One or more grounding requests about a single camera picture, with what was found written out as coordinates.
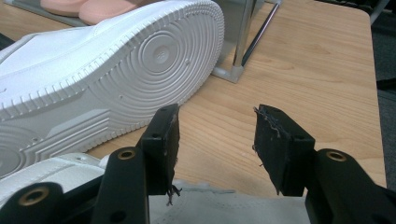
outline white shoe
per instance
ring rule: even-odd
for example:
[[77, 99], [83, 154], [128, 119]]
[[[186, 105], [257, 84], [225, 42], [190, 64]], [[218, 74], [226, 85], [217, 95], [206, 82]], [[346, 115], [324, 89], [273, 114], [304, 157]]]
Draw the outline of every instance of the white shoe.
[[221, 50], [209, 0], [170, 0], [92, 27], [33, 34], [0, 52], [0, 178], [86, 151], [183, 104]]

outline metal frame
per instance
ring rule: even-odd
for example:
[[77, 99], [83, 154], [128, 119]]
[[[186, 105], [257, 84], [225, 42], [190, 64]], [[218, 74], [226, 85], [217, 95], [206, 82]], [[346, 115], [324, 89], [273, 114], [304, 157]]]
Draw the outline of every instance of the metal frame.
[[281, 3], [283, 0], [266, 0], [265, 2], [267, 3], [272, 3], [274, 4], [273, 9], [271, 10], [270, 14], [268, 15], [267, 19], [264, 21], [262, 28], [260, 31], [256, 34], [256, 37], [250, 44], [250, 46], [246, 49], [246, 45], [248, 42], [248, 32], [250, 30], [250, 24], [251, 24], [251, 19], [253, 16], [253, 10], [256, 6], [256, 0], [246, 0], [245, 6], [243, 9], [243, 15], [242, 15], [242, 20], [241, 24], [239, 27], [239, 33], [238, 33], [238, 39], [236, 42], [236, 49], [233, 57], [233, 66], [231, 69], [228, 71], [224, 68], [220, 67], [215, 67], [212, 75], [216, 77], [221, 77], [223, 79], [226, 79], [228, 81], [231, 81], [233, 83], [237, 83], [239, 78], [241, 77], [242, 73], [244, 72], [244, 66], [246, 62], [248, 61], [248, 58], [252, 51], [255, 49], [257, 46], [258, 42], [262, 38], [262, 34], [268, 27], [269, 22], [271, 19], [274, 17], [276, 11], [280, 7]]

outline shoe sole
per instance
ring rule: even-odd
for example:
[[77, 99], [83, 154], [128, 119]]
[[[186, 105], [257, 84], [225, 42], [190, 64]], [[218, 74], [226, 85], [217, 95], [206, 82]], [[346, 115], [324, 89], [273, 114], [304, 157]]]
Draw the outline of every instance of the shoe sole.
[[85, 152], [148, 125], [162, 106], [182, 105], [213, 70], [223, 33], [217, 5], [190, 2], [121, 36], [85, 73], [70, 75], [73, 81], [0, 104], [0, 178], [49, 157]]

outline pink shoe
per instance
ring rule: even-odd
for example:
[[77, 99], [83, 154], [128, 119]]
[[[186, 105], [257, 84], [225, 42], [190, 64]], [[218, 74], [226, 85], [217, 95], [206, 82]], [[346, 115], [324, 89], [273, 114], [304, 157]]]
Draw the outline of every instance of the pink shoe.
[[88, 0], [79, 10], [79, 18], [89, 25], [113, 18], [160, 0]]
[[78, 17], [79, 9], [87, 0], [40, 0], [40, 5], [48, 12], [66, 16]]

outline wooden table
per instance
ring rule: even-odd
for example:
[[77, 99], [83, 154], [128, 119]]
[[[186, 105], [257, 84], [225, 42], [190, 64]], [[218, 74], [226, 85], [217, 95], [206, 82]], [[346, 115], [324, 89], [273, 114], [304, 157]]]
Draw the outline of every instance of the wooden table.
[[[270, 4], [255, 17], [262, 25]], [[68, 27], [0, 4], [0, 32], [12, 39]], [[369, 16], [312, 0], [285, 0], [237, 84], [210, 77], [180, 108], [176, 178], [273, 197], [275, 188], [251, 149], [253, 106], [284, 110], [317, 140], [355, 157], [386, 186]], [[145, 129], [89, 153], [101, 158], [134, 146]]]

